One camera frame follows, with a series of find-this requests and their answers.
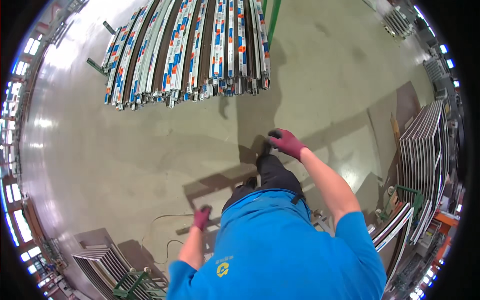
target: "hand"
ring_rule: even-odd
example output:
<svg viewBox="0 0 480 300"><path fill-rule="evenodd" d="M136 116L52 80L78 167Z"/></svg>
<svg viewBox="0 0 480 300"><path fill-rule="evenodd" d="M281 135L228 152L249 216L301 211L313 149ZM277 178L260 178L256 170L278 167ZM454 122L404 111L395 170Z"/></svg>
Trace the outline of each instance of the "hand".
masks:
<svg viewBox="0 0 480 300"><path fill-rule="evenodd" d="M203 231L208 223L212 207L204 205L193 213L193 225Z"/></svg>
<svg viewBox="0 0 480 300"><path fill-rule="evenodd" d="M285 129L276 128L268 133L270 138L268 142L273 148L278 148L280 152L283 152L291 157L294 157L300 161L300 150L306 146L300 142L295 135Z"/></svg>

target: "shoe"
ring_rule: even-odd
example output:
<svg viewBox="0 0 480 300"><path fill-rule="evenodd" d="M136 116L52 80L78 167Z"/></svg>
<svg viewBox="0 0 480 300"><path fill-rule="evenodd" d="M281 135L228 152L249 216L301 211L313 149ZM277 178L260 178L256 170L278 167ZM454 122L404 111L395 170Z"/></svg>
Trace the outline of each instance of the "shoe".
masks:
<svg viewBox="0 0 480 300"><path fill-rule="evenodd" d="M244 185L252 187L255 189L257 187L257 178L256 177L249 177Z"/></svg>
<svg viewBox="0 0 480 300"><path fill-rule="evenodd" d="M262 151L258 157L269 155L271 151L272 151L272 145L268 142L268 140L265 140L262 143Z"/></svg>

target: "epoxy floor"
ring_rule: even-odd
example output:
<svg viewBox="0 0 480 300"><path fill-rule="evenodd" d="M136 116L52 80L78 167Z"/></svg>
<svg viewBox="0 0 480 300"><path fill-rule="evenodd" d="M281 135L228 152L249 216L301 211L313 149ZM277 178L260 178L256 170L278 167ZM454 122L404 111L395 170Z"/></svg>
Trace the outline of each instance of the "epoxy floor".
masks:
<svg viewBox="0 0 480 300"><path fill-rule="evenodd" d="M396 150L390 115L397 89L409 84L421 104L433 100L421 65L428 56L414 37L394 41L360 0L284 0L271 43L271 90L116 112L103 104L106 79L85 61L103 58L104 20L123 25L145 2L90 0L39 71L23 129L22 189L68 259L80 249L74 235L104 228L117 244L143 240L153 259L165 261L167 241L184 239L175 230L192 220L152 220L204 203L214 207L212 218L220 216L231 187L255 171L259 136L274 127L292 131L343 176L365 215L375 211ZM279 157L311 208L328 214L303 166ZM178 249L171 244L169 256ZM75 268L68 271L73 284L87 285Z"/></svg>

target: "blue t-shirt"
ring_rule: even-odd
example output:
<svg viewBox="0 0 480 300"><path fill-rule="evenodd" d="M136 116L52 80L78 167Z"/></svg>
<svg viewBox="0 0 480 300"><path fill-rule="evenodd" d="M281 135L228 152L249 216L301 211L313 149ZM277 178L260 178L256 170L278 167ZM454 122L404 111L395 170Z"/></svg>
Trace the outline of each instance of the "blue t-shirt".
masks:
<svg viewBox="0 0 480 300"><path fill-rule="evenodd" d="M332 238L294 196L258 191L225 210L214 256L198 271L170 265L167 299L380 299L386 274L363 214L343 216Z"/></svg>

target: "cable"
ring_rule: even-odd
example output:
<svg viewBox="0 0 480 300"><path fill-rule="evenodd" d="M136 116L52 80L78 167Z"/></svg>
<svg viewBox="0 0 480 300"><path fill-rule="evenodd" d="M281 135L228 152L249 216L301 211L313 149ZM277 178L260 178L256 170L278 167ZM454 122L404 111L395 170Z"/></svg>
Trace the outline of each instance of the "cable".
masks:
<svg viewBox="0 0 480 300"><path fill-rule="evenodd" d="M161 219L163 217L167 217L167 216L193 216L193 214L181 214L181 215L161 215L161 216L158 216L156 217L155 219L152 220L152 222L150 222L150 227L152 226L153 222L157 221L158 219ZM140 243L140 250L144 247L144 239L145 239L145 235L142 237L142 242ZM159 263L157 261L155 261L155 259L153 260L153 262L155 264L166 264L168 262L168 245L170 245L171 242L173 241L177 241L179 242L180 244L183 245L183 242L179 241L179 240L169 240L168 243L167 243L167 247L166 247L166 252L167 252L167 259L165 260L164 263Z"/></svg>

